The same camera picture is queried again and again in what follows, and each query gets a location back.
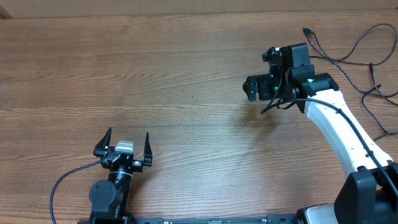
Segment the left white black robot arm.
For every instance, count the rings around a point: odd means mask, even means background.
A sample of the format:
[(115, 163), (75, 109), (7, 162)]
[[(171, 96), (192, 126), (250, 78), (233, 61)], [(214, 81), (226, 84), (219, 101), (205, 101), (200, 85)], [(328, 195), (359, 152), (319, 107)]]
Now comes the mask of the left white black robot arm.
[(144, 143), (144, 158), (134, 158), (134, 143), (118, 141), (111, 146), (112, 128), (109, 128), (103, 138), (94, 147), (93, 155), (100, 158), (100, 164), (109, 170), (108, 178), (94, 183), (89, 191), (91, 213), (88, 223), (120, 223), (132, 224), (138, 221), (127, 212), (129, 193), (133, 173), (142, 172), (144, 167), (152, 165), (153, 155), (146, 134)]

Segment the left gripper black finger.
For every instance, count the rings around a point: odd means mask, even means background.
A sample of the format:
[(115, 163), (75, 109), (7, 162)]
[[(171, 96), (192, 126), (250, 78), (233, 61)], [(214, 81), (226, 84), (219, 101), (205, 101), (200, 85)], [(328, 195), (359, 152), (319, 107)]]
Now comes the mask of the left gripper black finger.
[(152, 162), (152, 149), (149, 142), (149, 133), (146, 132), (144, 143), (144, 162)]
[(109, 146), (111, 142), (111, 134), (113, 127), (110, 126), (106, 132), (106, 134), (102, 137), (102, 139), (98, 142), (98, 144), (94, 147), (95, 151), (104, 151), (106, 147)]

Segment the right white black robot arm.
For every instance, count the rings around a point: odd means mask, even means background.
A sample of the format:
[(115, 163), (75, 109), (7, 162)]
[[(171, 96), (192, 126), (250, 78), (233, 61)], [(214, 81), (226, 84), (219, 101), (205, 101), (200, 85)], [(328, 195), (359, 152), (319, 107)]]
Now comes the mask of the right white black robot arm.
[(265, 107), (297, 105), (324, 135), (345, 175), (333, 203), (297, 210), (287, 223), (397, 223), (397, 163), (366, 133), (328, 73), (316, 74), (305, 43), (271, 47), (262, 54), (269, 71), (248, 76), (249, 101)]

